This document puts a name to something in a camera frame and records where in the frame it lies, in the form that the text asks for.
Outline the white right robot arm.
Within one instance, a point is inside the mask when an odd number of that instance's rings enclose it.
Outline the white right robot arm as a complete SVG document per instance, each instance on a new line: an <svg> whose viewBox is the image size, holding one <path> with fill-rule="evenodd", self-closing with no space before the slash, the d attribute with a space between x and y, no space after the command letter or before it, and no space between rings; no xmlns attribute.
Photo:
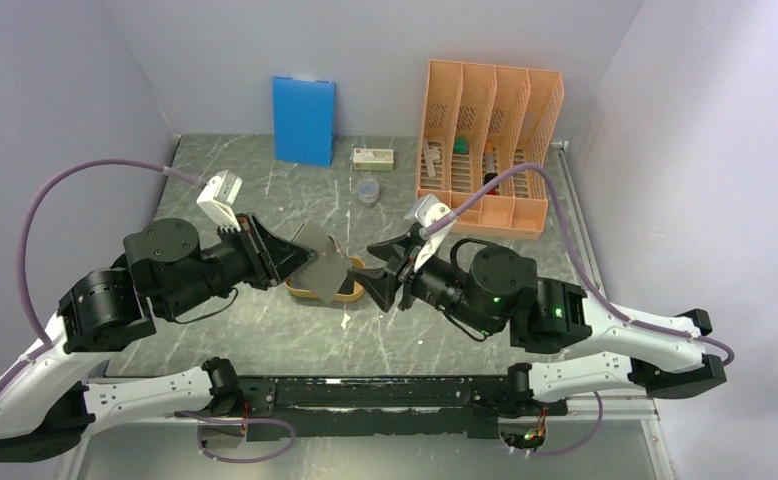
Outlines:
<svg viewBox="0 0 778 480"><path fill-rule="evenodd" d="M663 317L604 306L579 285L539 276L537 263L514 250L478 240L467 269L458 263L461 239L448 259L419 259L424 240L409 231L369 246L379 268L348 273L387 312L421 301L476 342L507 332L509 343L540 355L515 365L504 391L515 413L540 403L634 386L649 397L688 399L727 380L722 359L704 346L712 326L706 311Z"/></svg>

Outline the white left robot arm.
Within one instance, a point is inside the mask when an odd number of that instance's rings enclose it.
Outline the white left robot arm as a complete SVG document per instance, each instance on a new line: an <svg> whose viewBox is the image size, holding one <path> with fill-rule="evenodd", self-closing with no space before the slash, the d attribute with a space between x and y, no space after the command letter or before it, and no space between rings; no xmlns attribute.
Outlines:
<svg viewBox="0 0 778 480"><path fill-rule="evenodd" d="M47 346L30 348L0 378L0 463L40 462L116 425L189 411L226 416L245 399L226 359L126 384L94 384L89 374L155 322L175 321L212 298L247 284L275 287L318 254L283 239L256 216L240 214L203 248L188 221L165 218L127 236L124 252L81 278L48 322Z"/></svg>

